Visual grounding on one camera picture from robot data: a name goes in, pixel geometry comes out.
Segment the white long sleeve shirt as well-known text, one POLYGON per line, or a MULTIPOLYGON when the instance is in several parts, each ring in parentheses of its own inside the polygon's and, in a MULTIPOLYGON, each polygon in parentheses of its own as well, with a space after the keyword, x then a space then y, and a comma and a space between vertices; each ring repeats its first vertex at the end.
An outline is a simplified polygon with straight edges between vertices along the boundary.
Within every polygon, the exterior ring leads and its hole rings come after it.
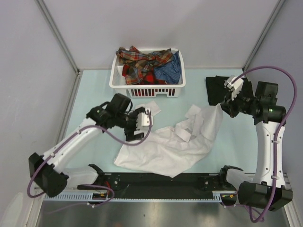
POLYGON ((123 145, 114 164, 171 178, 190 169, 212 150, 223 111, 220 104, 191 105, 185 118, 174 127, 167 126, 150 133, 140 145, 123 145))

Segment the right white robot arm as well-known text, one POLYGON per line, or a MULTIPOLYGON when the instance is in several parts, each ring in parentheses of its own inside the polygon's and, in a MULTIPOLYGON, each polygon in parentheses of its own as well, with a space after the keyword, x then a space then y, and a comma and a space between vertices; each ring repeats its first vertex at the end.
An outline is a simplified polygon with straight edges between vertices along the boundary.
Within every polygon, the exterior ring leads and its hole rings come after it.
POLYGON ((293 192, 286 189, 282 170, 282 140, 285 123, 282 121, 286 109, 278 106, 278 84, 260 81, 256 92, 244 94, 244 88, 236 82, 224 84, 227 94, 221 103, 223 111, 230 117, 238 113, 251 115, 258 139, 257 167, 253 178, 241 168, 224 166, 218 178, 224 190, 234 187, 238 191, 241 205, 276 211, 292 201, 293 192))

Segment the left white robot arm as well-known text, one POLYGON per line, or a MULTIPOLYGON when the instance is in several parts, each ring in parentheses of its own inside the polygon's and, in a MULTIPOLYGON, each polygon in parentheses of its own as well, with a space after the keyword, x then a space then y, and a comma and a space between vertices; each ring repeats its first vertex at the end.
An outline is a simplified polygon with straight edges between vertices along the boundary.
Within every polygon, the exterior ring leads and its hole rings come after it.
POLYGON ((82 123, 53 148, 42 155, 33 153, 28 159, 30 181, 27 195, 35 198, 31 193, 33 183, 42 190, 41 195, 51 198, 66 187, 110 191, 105 173, 95 164, 74 169, 67 169, 66 166, 90 140, 103 133, 123 145, 142 144, 151 133, 152 111, 147 107, 135 110, 132 107, 130 98, 116 93, 111 101, 93 107, 82 123))

